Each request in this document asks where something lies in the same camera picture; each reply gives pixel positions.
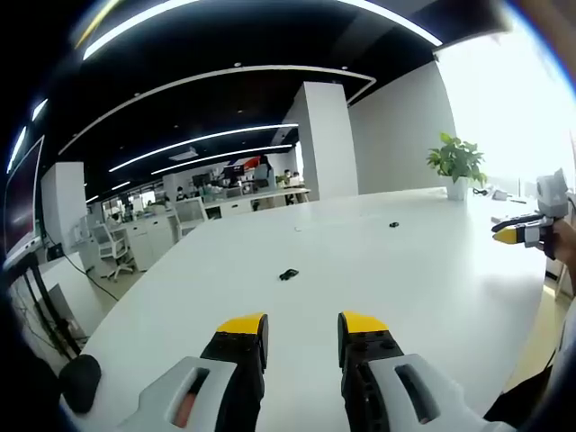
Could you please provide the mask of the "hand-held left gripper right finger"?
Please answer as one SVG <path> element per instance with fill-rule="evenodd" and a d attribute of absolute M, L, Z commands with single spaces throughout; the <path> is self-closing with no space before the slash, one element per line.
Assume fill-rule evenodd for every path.
<path fill-rule="evenodd" d="M 422 356 L 405 354 L 377 318 L 337 319 L 341 395 L 352 431 L 503 431 L 469 408 L 460 386 Z"/>

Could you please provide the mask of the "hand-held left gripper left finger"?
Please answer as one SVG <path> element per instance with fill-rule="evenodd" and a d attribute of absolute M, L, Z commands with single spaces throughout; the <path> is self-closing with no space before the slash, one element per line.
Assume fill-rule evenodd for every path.
<path fill-rule="evenodd" d="M 187 356 L 139 395 L 120 431 L 254 431 L 265 394 L 268 317 L 221 324 L 198 357 Z"/>

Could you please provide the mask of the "person's right hand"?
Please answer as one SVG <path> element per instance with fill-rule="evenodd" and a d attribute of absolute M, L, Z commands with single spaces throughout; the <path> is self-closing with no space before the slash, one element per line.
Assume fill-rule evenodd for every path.
<path fill-rule="evenodd" d="M 558 220 L 553 225 L 554 256 L 567 266 L 575 263 L 576 234 L 575 228 L 565 220 Z"/>

